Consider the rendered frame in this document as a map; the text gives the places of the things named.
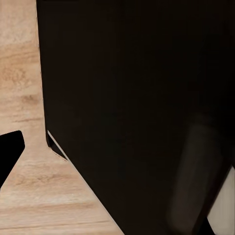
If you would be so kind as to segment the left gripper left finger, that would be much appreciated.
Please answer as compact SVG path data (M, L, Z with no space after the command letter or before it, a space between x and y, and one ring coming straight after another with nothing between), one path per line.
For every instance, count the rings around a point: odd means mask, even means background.
M0 136L0 188L25 149L20 130Z

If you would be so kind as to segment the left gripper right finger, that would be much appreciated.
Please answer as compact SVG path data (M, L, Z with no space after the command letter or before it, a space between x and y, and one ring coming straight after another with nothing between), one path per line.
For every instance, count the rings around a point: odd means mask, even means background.
M229 130L223 132L220 148L235 169L235 132Z

